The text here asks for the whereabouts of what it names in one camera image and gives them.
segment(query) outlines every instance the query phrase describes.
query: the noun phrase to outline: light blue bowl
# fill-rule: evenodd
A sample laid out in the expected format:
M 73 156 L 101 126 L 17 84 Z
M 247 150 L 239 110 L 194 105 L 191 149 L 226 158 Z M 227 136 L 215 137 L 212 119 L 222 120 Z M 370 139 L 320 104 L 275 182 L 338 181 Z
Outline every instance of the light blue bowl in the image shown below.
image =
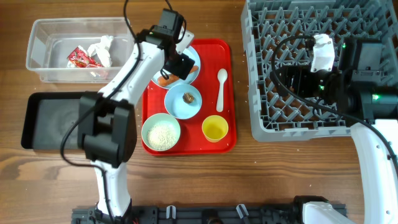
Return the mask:
M 180 135 L 181 135 L 181 127 L 180 124 L 178 123 L 178 121 L 173 118 L 171 115 L 166 114 L 166 113 L 158 113 L 158 114 L 154 114 L 152 116 L 150 116 L 144 123 L 144 125 L 142 126 L 141 129 L 141 138 L 142 141 L 145 143 L 146 146 L 148 146 L 150 149 L 155 150 L 155 151 L 166 151 L 168 149 L 171 149 L 173 146 L 171 146 L 168 149 L 164 149 L 164 150 L 158 150 L 155 149 L 151 146 L 151 144 L 149 144 L 148 141 L 148 132 L 149 130 L 155 126 L 155 124 L 167 124 L 168 126 L 172 127 L 172 129 L 175 131 L 176 135 L 177 135 L 177 141 L 173 143 L 173 146 L 178 142 L 178 140 L 180 139 Z
M 192 103 L 183 100 L 184 93 L 191 93 L 194 97 Z M 201 94 L 193 86 L 181 84 L 172 87 L 164 98 L 164 106 L 167 112 L 178 119 L 189 119 L 195 116 L 201 108 Z

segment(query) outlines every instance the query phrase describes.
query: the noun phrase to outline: yellow cup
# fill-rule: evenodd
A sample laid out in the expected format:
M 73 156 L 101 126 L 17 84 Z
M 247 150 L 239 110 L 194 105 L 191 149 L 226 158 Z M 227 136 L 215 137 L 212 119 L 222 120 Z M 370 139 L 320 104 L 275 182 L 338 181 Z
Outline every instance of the yellow cup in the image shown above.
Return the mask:
M 228 123 L 222 116 L 211 115 L 201 124 L 201 130 L 209 142 L 218 142 L 228 133 Z

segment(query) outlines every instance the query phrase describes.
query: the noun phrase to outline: food wrapper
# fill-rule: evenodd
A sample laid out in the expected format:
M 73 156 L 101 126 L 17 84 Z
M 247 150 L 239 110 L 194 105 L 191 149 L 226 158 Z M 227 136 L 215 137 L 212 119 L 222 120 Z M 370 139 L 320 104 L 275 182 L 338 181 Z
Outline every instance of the food wrapper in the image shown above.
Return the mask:
M 76 68 L 102 68 L 100 63 L 97 63 L 93 58 L 87 55 L 87 52 L 83 47 L 78 46 L 72 53 L 68 56 L 68 67 Z

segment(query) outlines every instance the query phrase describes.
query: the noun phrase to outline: wood grain surface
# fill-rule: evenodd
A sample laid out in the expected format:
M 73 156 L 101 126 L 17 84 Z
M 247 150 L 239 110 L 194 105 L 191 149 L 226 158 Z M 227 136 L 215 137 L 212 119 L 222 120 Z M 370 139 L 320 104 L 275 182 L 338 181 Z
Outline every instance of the wood grain surface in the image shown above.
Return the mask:
M 102 85 L 42 83 L 25 68 L 29 34 L 36 19 L 121 16 L 123 2 L 0 2 L 0 223 L 70 223 L 73 208 L 97 202 L 95 173 L 68 166 L 58 151 L 21 147 L 27 100 L 38 91 L 99 90 Z M 139 141 L 127 165 L 133 204 L 260 205 L 321 195 L 347 204 L 350 219 L 363 222 L 361 174 L 351 138 L 269 143 L 253 139 L 240 23 L 244 1 L 171 2 L 196 38 L 223 39 L 231 47 L 238 143 L 221 155 L 153 157 Z M 127 13 L 134 30 L 156 24 L 166 6 L 161 0 L 131 2 Z M 85 161 L 80 151 L 69 158 Z

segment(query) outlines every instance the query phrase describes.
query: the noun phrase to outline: gray dish rack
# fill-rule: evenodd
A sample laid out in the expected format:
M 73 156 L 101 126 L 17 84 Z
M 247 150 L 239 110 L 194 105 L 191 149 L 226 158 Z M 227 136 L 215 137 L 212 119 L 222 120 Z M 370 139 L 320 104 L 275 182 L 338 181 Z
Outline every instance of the gray dish rack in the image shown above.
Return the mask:
M 248 62 L 251 129 L 257 141 L 304 141 L 350 135 L 344 119 L 329 112 L 313 111 L 292 96 L 276 93 L 269 79 L 271 55 L 286 37 L 328 34 L 334 40 L 335 65 L 344 37 L 381 39 L 382 82 L 398 83 L 398 22 L 391 0 L 246 0 L 241 25 Z M 309 61 L 304 40 L 296 40 L 277 53 L 276 66 L 305 65 Z M 336 105 L 326 106 L 336 109 Z

